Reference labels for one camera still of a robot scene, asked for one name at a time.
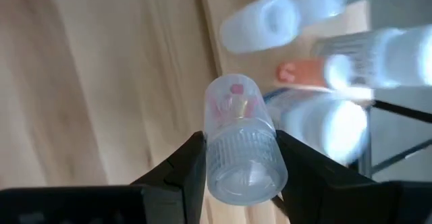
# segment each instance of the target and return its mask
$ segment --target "ribbed plastic cap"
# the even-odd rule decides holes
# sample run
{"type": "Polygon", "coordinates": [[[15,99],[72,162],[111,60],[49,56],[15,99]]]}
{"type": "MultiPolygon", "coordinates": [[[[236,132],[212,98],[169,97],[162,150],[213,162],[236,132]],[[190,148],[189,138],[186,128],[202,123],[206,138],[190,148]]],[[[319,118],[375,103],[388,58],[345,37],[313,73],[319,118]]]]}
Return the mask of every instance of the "ribbed plastic cap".
{"type": "Polygon", "coordinates": [[[251,205],[276,196],[288,172],[258,86],[243,75],[206,91],[207,185],[218,200],[251,205]]]}
{"type": "Polygon", "coordinates": [[[432,26],[407,30],[389,43],[385,75],[403,86],[432,85],[432,26]]]}

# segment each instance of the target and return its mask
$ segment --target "transparent cap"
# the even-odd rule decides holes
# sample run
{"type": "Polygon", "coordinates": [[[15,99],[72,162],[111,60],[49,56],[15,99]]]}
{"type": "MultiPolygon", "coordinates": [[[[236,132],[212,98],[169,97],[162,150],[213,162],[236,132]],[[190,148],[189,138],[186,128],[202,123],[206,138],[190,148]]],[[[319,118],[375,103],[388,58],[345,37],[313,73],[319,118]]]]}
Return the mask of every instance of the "transparent cap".
{"type": "Polygon", "coordinates": [[[258,86],[243,75],[222,76],[207,88],[205,104],[210,193],[244,206],[276,196],[288,172],[258,86]]]}

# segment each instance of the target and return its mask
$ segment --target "white plastic bottle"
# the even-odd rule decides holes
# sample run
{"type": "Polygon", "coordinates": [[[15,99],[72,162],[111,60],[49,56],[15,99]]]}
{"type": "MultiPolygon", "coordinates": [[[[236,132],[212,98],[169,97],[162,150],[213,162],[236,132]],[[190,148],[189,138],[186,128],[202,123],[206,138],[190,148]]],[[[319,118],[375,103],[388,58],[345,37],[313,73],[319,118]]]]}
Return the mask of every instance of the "white plastic bottle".
{"type": "Polygon", "coordinates": [[[432,85],[432,26],[385,28],[320,40],[317,56],[344,54],[354,61],[353,84],[370,88],[432,85]]]}
{"type": "Polygon", "coordinates": [[[303,26],[342,13],[346,0],[257,0],[221,25],[222,44],[232,53],[249,53],[292,42],[303,26]]]}
{"type": "Polygon", "coordinates": [[[310,90],[278,90],[266,98],[275,128],[341,164],[355,161],[365,146],[367,114],[340,97],[310,90]]]}
{"type": "Polygon", "coordinates": [[[248,53],[290,43],[299,25],[293,0],[258,0],[224,21],[220,36],[232,53],[248,53]]]}
{"type": "Polygon", "coordinates": [[[345,55],[295,59],[276,69],[275,85],[307,90],[343,90],[351,86],[353,62],[345,55]]]}

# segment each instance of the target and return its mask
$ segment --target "black metal rod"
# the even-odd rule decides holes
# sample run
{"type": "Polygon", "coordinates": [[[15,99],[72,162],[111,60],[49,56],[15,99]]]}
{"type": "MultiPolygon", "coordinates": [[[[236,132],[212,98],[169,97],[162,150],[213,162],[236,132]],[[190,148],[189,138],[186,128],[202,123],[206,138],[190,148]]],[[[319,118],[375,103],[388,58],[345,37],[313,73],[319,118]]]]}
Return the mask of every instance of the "black metal rod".
{"type": "Polygon", "coordinates": [[[432,114],[430,113],[409,109],[406,107],[394,105],[391,103],[386,103],[379,100],[375,101],[373,107],[377,109],[383,109],[392,113],[397,113],[398,115],[409,117],[411,119],[417,119],[426,123],[432,123],[432,114]]]}
{"type": "MultiPolygon", "coordinates": [[[[371,125],[371,108],[368,107],[366,112],[368,114],[368,125],[371,125]]],[[[361,157],[357,160],[358,173],[365,177],[372,178],[372,137],[370,128],[368,128],[365,137],[367,141],[366,148],[361,157]]]]}
{"type": "Polygon", "coordinates": [[[431,145],[432,145],[432,139],[430,139],[430,140],[428,140],[422,144],[419,144],[417,146],[414,146],[412,148],[409,148],[408,150],[405,150],[405,151],[403,151],[403,152],[401,152],[401,153],[399,153],[393,157],[390,157],[389,159],[384,160],[384,161],[376,164],[372,168],[372,174],[375,174],[375,173],[377,173],[377,172],[379,172],[385,168],[390,167],[391,165],[393,165],[395,163],[398,163],[404,159],[407,159],[407,158],[413,156],[414,154],[420,152],[421,150],[424,150],[424,149],[430,147],[431,145]]]}
{"type": "Polygon", "coordinates": [[[271,201],[288,218],[284,201],[279,196],[273,197],[271,201]]]}

